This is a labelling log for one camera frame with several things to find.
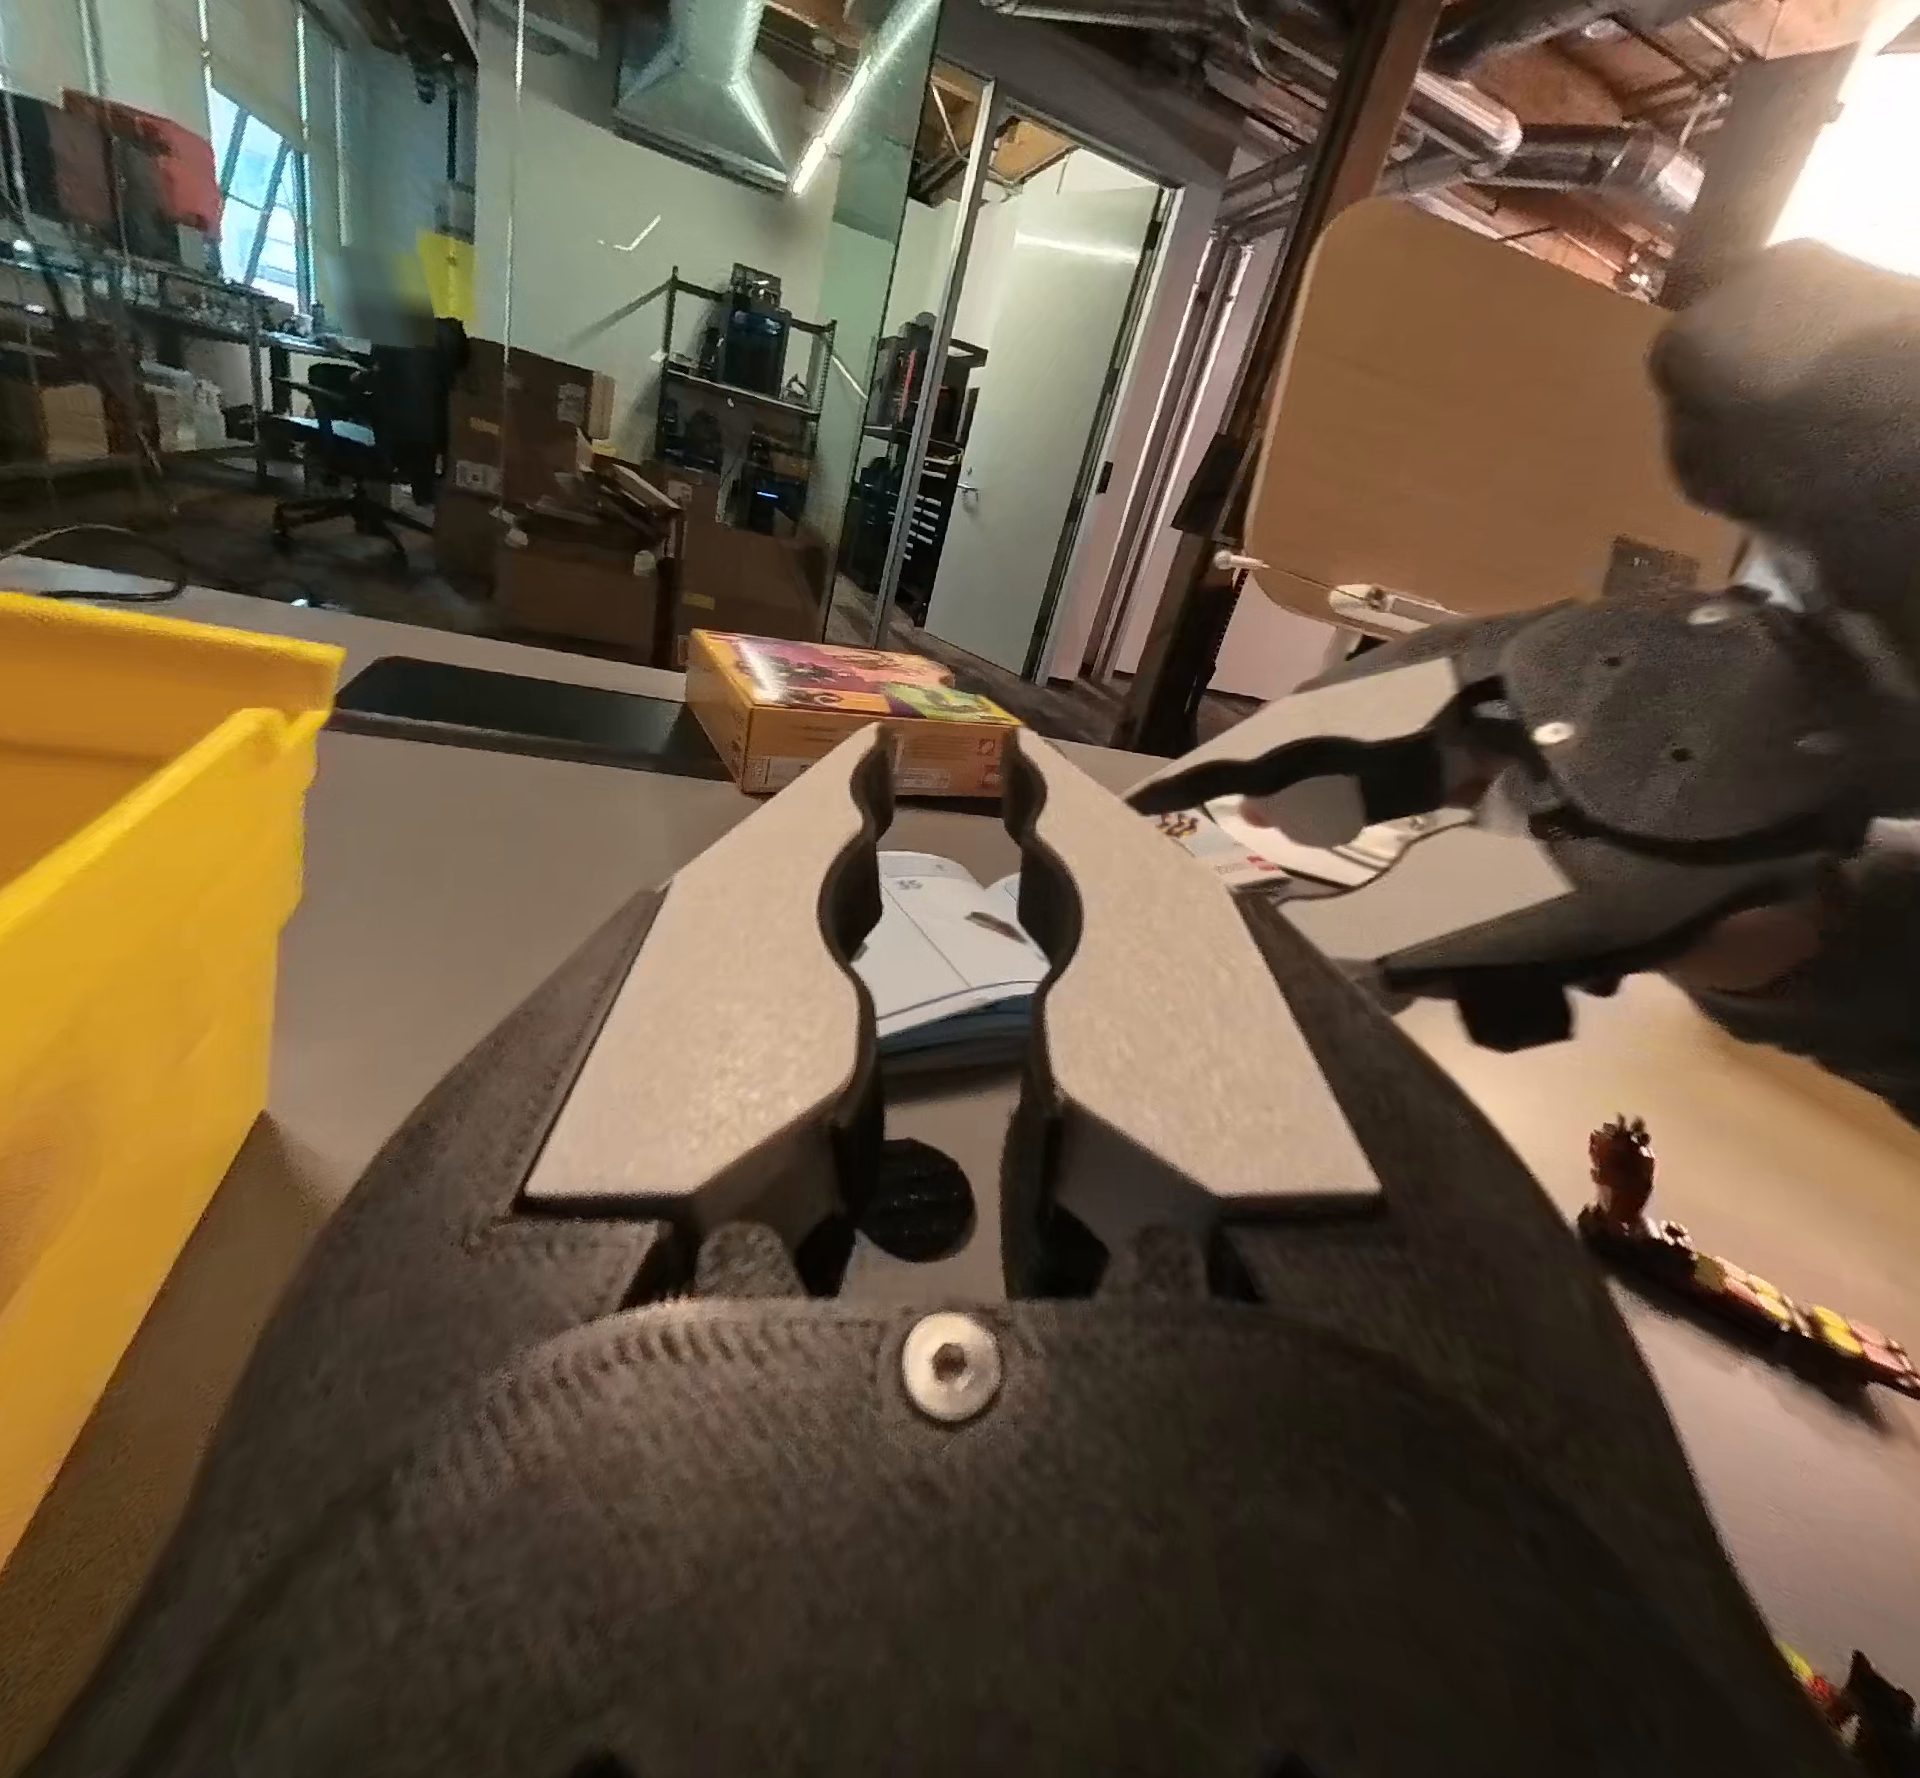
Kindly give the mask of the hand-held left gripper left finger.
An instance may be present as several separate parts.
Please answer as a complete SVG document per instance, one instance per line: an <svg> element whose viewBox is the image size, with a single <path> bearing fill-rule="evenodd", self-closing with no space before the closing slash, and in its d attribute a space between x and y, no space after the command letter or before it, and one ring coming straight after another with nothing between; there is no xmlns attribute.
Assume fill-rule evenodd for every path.
<svg viewBox="0 0 1920 1778"><path fill-rule="evenodd" d="M656 1222L690 1252L757 1226L803 1290L844 1293L885 1149L853 967L893 818L868 724L664 883L522 1180L530 1216Z"/></svg>

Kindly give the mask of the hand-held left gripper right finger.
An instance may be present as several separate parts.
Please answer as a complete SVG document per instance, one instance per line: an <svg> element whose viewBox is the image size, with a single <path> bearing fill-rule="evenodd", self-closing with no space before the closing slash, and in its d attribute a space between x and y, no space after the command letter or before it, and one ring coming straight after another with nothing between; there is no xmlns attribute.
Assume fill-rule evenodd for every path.
<svg viewBox="0 0 1920 1778"><path fill-rule="evenodd" d="M1093 1293L1145 1232L1381 1215L1385 1189L1236 895L1047 740L1017 735L1005 824L1047 959L1000 1165L1013 1298Z"/></svg>

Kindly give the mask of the instruction booklet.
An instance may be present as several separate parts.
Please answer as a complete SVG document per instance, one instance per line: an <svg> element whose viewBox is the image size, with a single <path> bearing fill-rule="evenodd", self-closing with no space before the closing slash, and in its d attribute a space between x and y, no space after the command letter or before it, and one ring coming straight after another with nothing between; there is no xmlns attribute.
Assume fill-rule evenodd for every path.
<svg viewBox="0 0 1920 1778"><path fill-rule="evenodd" d="M938 855L877 855L880 919L854 959L888 1071L1006 1066L1026 1052L1048 959L1020 875L983 883Z"/></svg>
<svg viewBox="0 0 1920 1778"><path fill-rule="evenodd" d="M1409 848L1402 827L1377 827L1334 847L1312 847L1270 827L1242 796L1217 798L1149 821L1213 876L1234 891L1302 884L1351 893L1387 873Z"/></svg>

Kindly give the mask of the yellow plastic bin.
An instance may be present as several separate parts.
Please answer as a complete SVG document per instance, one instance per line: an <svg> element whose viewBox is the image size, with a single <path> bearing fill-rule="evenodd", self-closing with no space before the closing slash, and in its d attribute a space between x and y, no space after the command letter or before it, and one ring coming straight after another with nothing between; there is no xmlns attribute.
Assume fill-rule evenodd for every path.
<svg viewBox="0 0 1920 1778"><path fill-rule="evenodd" d="M4 1560L269 1107L342 667L4 595Z"/></svg>

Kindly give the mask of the black round lego plate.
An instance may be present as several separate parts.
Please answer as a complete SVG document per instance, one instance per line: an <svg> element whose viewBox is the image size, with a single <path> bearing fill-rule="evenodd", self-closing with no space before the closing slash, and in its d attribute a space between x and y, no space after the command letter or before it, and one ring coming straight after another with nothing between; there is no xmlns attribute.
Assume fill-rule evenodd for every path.
<svg viewBox="0 0 1920 1778"><path fill-rule="evenodd" d="M972 1240L976 1213L972 1182L946 1150L912 1137L886 1138L854 1230L893 1261L932 1264Z"/></svg>

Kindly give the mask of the long red yellow lego assembly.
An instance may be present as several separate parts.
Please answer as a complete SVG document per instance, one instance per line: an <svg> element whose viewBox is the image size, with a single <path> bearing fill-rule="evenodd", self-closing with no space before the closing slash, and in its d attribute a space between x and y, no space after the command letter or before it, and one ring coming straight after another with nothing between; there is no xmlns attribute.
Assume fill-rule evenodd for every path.
<svg viewBox="0 0 1920 1778"><path fill-rule="evenodd" d="M1880 1388L1916 1400L1908 1348L1841 1310L1804 1302L1774 1280L1705 1248L1653 1210L1658 1159L1645 1119L1611 1119L1589 1135L1592 1195L1574 1230L1645 1297L1710 1326L1771 1364L1837 1393Z"/></svg>

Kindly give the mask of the person's right hand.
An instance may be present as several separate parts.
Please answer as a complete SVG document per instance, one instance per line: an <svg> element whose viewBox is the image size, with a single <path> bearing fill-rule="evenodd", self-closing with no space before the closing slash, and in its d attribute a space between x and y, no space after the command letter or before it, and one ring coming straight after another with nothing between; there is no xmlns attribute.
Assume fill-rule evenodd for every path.
<svg viewBox="0 0 1920 1778"><path fill-rule="evenodd" d="M1824 938L1827 908L1819 899L1760 907L1715 925L1662 972L1695 995L1762 995L1811 965Z"/></svg>

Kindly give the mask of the closed instruction booklet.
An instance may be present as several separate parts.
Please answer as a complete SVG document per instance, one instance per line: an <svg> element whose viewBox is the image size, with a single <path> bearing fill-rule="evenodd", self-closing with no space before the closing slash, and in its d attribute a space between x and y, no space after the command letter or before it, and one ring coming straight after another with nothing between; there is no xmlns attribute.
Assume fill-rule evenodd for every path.
<svg viewBox="0 0 1920 1778"><path fill-rule="evenodd" d="M1302 884L1351 893L1387 873L1409 848L1402 827L1377 827L1334 847L1312 847L1270 827L1242 796L1217 798L1149 821L1213 876L1234 891Z"/></svg>

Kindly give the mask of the dark teal desk pad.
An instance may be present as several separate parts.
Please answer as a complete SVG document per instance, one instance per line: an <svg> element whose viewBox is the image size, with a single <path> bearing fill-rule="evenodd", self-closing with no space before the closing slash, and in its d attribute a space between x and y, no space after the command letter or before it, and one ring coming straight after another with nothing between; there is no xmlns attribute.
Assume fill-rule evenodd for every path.
<svg viewBox="0 0 1920 1778"><path fill-rule="evenodd" d="M345 736L728 782L683 701L385 656L338 694L328 730Z"/></svg>

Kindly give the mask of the white door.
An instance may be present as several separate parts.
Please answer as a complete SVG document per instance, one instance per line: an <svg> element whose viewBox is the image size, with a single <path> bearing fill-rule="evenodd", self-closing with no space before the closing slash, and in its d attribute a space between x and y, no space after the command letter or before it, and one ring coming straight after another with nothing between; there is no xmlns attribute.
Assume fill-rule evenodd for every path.
<svg viewBox="0 0 1920 1778"><path fill-rule="evenodd" d="M986 359L925 632L1039 683L1117 398L1162 187L1093 150L980 205L956 311Z"/></svg>

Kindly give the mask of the pile of cardboard boxes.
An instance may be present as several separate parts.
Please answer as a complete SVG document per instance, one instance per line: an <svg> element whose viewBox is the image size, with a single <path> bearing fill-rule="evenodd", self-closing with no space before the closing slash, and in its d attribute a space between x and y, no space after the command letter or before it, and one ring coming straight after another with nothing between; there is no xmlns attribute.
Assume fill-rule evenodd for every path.
<svg viewBox="0 0 1920 1778"><path fill-rule="evenodd" d="M446 393L436 561L493 632L683 669L697 632L816 639L831 551L811 425L671 359L651 410L583 365L467 341Z"/></svg>

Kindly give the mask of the bright studio light panel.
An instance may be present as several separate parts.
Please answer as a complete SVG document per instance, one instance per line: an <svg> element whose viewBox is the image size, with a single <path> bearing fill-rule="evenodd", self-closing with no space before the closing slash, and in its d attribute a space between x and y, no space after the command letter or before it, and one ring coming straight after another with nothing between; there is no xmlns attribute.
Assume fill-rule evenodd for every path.
<svg viewBox="0 0 1920 1778"><path fill-rule="evenodd" d="M1771 247L1819 243L1866 267L1918 276L1918 16L1862 40L1837 115L1819 131Z"/></svg>

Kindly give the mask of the black metal equipment rack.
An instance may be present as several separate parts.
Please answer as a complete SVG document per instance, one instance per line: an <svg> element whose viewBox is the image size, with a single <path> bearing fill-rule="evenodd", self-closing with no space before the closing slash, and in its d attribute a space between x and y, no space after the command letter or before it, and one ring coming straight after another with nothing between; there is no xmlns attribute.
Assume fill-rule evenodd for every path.
<svg viewBox="0 0 1920 1778"><path fill-rule="evenodd" d="M813 499L838 326L788 306L779 275L736 262L720 285L671 271L652 457L716 487L722 523L793 536Z"/></svg>

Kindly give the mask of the black office chair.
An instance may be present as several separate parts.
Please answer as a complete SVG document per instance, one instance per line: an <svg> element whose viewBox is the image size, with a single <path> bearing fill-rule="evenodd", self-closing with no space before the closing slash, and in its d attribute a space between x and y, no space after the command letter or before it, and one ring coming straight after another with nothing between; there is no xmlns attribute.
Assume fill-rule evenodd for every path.
<svg viewBox="0 0 1920 1778"><path fill-rule="evenodd" d="M419 344L372 344L356 359L328 356L300 382L281 384L302 409L272 409L255 423L255 441L293 453L305 481L332 481L337 492L279 496L271 543L293 553L296 535L346 524L375 543L401 570L410 570L405 535L426 535L428 523L375 494L398 489L416 507L434 510L450 446L450 404L469 365L469 331L459 319L430 319Z"/></svg>

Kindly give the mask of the orange storage crate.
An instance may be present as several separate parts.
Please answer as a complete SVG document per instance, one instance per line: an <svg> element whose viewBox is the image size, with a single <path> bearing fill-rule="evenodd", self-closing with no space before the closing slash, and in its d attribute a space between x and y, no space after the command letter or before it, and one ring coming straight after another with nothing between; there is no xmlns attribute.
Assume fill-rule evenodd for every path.
<svg viewBox="0 0 1920 1778"><path fill-rule="evenodd" d="M224 228L223 167L208 137L171 118L74 86L60 89L60 109L140 152L151 170L161 217L184 230L216 238Z"/></svg>

